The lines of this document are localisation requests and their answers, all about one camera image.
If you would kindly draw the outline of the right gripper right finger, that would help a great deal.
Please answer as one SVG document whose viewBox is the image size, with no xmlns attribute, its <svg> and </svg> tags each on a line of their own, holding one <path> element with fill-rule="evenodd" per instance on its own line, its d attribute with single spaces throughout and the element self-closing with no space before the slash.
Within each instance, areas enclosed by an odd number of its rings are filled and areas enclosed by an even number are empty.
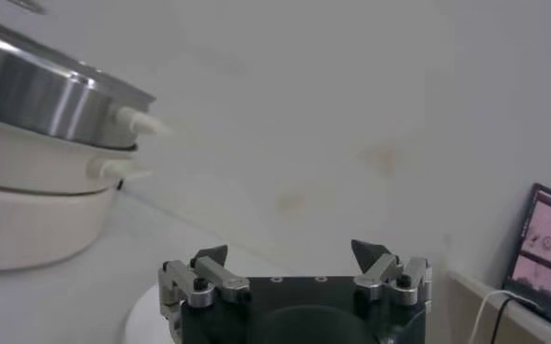
<svg viewBox="0 0 551 344">
<path fill-rule="evenodd" d="M 357 239 L 351 249 L 362 272 L 353 283 L 369 302 L 385 296 L 400 307 L 431 303 L 432 265 L 426 258 L 412 257 L 405 265 L 384 245 Z"/>
</svg>

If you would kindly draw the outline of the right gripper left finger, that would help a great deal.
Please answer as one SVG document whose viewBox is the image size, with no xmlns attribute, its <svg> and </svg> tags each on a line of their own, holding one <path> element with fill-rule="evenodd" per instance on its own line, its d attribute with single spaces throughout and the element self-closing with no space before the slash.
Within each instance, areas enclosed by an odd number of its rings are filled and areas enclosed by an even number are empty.
<svg viewBox="0 0 551 344">
<path fill-rule="evenodd" d="M 227 254 L 228 247 L 221 245 L 198 251 L 188 264 L 164 262 L 158 270 L 160 305 L 175 308 L 184 302 L 190 308 L 208 308 L 217 297 L 232 304 L 249 302 L 250 280 L 225 268 Z"/>
</svg>

